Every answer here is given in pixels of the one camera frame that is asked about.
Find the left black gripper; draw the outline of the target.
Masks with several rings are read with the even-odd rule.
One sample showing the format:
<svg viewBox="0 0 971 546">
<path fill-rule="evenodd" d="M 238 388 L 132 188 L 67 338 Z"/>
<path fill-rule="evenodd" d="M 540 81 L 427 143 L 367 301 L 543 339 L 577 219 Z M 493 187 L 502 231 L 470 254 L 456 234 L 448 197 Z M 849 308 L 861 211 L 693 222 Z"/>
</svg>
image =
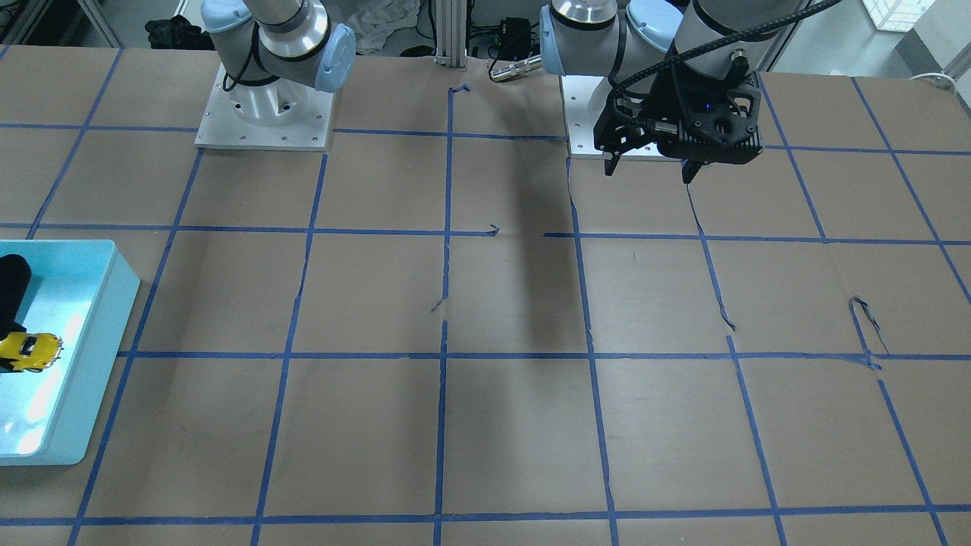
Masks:
<svg viewBox="0 0 971 546">
<path fill-rule="evenodd" d="M 745 165 L 762 153 L 757 115 L 762 90 L 748 64 L 732 64 L 723 80 L 677 64 L 652 75 L 648 93 L 611 91 L 594 124 L 594 148 L 604 153 L 604 175 L 620 156 L 655 144 L 665 158 L 682 160 L 691 184 L 702 165 Z"/>
</svg>

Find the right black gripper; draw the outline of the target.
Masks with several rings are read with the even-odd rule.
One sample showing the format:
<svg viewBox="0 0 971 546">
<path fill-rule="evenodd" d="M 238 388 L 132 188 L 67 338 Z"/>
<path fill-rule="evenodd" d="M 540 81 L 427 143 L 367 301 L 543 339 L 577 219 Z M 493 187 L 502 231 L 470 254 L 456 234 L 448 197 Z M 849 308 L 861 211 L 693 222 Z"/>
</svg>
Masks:
<svg viewBox="0 0 971 546">
<path fill-rule="evenodd" d="M 31 278 L 32 270 L 24 256 L 4 255 L 1 258 L 1 337 L 25 331 L 15 319 Z"/>
</svg>

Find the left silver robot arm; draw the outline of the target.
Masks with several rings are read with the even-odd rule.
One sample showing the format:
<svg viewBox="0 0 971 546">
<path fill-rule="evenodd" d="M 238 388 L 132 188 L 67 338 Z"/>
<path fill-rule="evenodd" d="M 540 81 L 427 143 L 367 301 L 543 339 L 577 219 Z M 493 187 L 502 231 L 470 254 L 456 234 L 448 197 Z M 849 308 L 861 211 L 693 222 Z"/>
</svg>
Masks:
<svg viewBox="0 0 971 546">
<path fill-rule="evenodd" d="M 590 135 L 606 175 L 653 145 L 689 184 L 762 153 L 756 68 L 798 14 L 797 1 L 549 1 L 540 52 L 545 72 L 602 80 Z"/>
</svg>

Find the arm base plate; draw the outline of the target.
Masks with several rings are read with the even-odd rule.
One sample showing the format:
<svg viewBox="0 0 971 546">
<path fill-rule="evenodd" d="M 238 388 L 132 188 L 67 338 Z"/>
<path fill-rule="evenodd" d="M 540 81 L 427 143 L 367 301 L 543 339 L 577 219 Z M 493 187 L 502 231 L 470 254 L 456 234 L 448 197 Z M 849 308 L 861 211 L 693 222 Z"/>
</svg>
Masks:
<svg viewBox="0 0 971 546">
<path fill-rule="evenodd" d="M 607 77 L 561 76 L 563 114 L 570 158 L 607 158 L 594 146 L 593 131 L 610 90 L 611 84 Z"/>
<path fill-rule="evenodd" d="M 219 66 L 196 132 L 197 148 L 327 152 L 334 94 L 289 80 L 225 91 L 228 82 Z"/>
</svg>

